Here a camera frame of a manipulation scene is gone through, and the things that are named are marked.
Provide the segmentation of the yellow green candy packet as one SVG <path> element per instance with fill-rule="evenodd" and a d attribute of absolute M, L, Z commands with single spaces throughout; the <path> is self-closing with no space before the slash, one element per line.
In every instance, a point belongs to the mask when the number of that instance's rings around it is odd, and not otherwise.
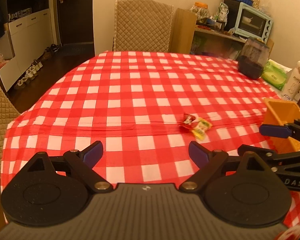
<path fill-rule="evenodd" d="M 203 118 L 198 118 L 195 120 L 195 124 L 191 129 L 191 132 L 198 140 L 204 140 L 206 131 L 208 131 L 211 127 L 212 124 L 209 121 Z"/>

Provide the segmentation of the small red candy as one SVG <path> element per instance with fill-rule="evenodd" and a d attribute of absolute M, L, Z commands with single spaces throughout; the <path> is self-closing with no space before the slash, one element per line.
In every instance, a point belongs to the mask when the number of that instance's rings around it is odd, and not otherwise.
<path fill-rule="evenodd" d="M 181 123 L 179 124 L 179 127 L 187 129 L 187 130 L 191 130 L 193 128 L 193 124 L 196 120 L 196 117 L 192 114 L 183 114 L 183 119 L 181 121 Z"/>

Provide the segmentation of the orange plastic tray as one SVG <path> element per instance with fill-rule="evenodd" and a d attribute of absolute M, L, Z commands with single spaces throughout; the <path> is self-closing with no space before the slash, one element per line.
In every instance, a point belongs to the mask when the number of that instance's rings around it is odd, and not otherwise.
<path fill-rule="evenodd" d="M 300 107 L 292 101 L 280 99 L 266 98 L 264 102 L 267 110 L 260 133 L 271 138 L 278 153 L 300 151 L 300 141 L 292 137 L 297 133 L 288 127 L 300 120 Z"/>

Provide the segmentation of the white miffy bottle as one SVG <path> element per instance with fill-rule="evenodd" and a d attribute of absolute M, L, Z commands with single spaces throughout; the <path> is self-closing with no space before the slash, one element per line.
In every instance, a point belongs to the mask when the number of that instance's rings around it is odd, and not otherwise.
<path fill-rule="evenodd" d="M 290 72 L 289 79 L 285 84 L 282 97 L 285 100 L 292 101 L 300 89 L 300 61 L 297 62 L 296 67 Z"/>

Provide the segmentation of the green tissue pack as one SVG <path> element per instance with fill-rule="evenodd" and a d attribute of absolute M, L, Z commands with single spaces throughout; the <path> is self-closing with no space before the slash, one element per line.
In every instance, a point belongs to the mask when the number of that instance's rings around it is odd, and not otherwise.
<path fill-rule="evenodd" d="M 269 59 L 261 75 L 262 79 L 281 91 L 287 82 L 287 73 L 292 69 Z"/>

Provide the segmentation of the red white checkered tablecloth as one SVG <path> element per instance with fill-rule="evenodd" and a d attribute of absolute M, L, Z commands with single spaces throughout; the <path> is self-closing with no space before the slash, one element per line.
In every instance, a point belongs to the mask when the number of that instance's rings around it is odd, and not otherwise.
<path fill-rule="evenodd" d="M 237 62 L 208 56 L 104 52 L 55 82 L 7 127 L 5 187 L 39 151 L 62 155 L 99 140 L 95 171 L 112 184 L 180 184 L 196 172 L 185 114 L 211 123 L 202 145 L 237 154 L 242 144 L 273 148 L 259 127 L 275 91 L 239 73 Z"/>

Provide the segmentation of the dark glass jar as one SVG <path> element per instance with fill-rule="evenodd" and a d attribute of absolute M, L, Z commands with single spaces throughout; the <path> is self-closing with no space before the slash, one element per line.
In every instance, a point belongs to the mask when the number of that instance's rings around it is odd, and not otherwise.
<path fill-rule="evenodd" d="M 261 77 L 269 58 L 269 47 L 258 39 L 249 37 L 238 58 L 238 71 L 257 80 Z"/>

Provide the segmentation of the shoes on floor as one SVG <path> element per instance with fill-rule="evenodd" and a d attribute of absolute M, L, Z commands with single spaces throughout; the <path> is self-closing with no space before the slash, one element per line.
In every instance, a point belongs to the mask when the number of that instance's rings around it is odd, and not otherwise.
<path fill-rule="evenodd" d="M 34 80 L 38 76 L 38 72 L 43 68 L 43 61 L 50 59 L 57 51 L 62 47 L 61 44 L 51 44 L 46 47 L 43 55 L 39 59 L 34 59 L 29 68 L 25 70 L 24 75 L 14 84 L 14 89 L 19 90 L 24 88 L 28 83 Z"/>

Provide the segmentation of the light blue toaster oven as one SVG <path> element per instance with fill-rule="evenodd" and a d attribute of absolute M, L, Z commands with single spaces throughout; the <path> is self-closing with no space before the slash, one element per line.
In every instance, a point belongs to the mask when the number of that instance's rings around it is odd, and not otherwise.
<path fill-rule="evenodd" d="M 234 26 L 235 34 L 246 38 L 255 38 L 268 42 L 273 26 L 273 19 L 261 11 L 240 2 Z"/>

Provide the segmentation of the wooden shelf unit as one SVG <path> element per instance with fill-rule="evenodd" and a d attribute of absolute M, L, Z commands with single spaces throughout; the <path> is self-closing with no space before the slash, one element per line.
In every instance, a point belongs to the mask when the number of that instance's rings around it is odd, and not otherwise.
<path fill-rule="evenodd" d="M 236 23 L 238 9 L 230 19 Z M 194 55 L 220 56 L 236 59 L 248 38 L 235 34 L 234 25 L 230 31 L 210 30 L 197 24 L 197 16 L 185 9 L 176 9 L 173 20 L 172 43 L 170 52 Z M 268 38 L 264 43 L 270 49 L 274 42 Z"/>

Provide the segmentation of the white cabinet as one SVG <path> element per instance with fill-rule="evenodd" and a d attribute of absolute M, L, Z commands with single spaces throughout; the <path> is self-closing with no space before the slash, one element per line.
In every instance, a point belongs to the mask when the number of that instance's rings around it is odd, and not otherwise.
<path fill-rule="evenodd" d="M 14 57 L 0 68 L 0 78 L 5 90 L 26 72 L 34 59 L 40 58 L 53 44 L 50 10 L 45 9 L 8 24 Z"/>

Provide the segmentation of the green white bag on shelf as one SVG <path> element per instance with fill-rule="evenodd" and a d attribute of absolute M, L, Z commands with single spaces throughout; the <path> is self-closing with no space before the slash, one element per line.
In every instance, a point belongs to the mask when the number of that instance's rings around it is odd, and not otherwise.
<path fill-rule="evenodd" d="M 228 13 L 229 13 L 228 6 L 225 3 L 221 2 L 218 7 L 218 12 L 216 14 L 216 22 L 220 30 L 223 30 L 227 24 Z"/>

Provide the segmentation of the orange lid snack jar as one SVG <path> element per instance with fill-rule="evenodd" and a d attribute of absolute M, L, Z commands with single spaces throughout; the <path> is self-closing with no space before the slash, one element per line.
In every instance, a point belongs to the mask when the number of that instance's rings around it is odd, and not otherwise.
<path fill-rule="evenodd" d="M 202 2 L 195 2 L 190 8 L 190 12 L 197 16 L 197 24 L 205 24 L 206 20 L 210 17 L 208 5 Z"/>

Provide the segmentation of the far quilted beige chair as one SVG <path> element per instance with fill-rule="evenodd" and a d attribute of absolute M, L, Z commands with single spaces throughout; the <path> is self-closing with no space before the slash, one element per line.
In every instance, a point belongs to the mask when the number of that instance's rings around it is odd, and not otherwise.
<path fill-rule="evenodd" d="M 115 2 L 113 51 L 168 52 L 174 7 L 154 0 Z"/>

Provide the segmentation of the dark wooden door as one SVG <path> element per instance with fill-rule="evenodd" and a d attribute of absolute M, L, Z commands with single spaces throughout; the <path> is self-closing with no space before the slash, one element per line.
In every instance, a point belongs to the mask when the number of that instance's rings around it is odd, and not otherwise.
<path fill-rule="evenodd" d="M 93 0 L 57 0 L 61 43 L 92 44 Z"/>

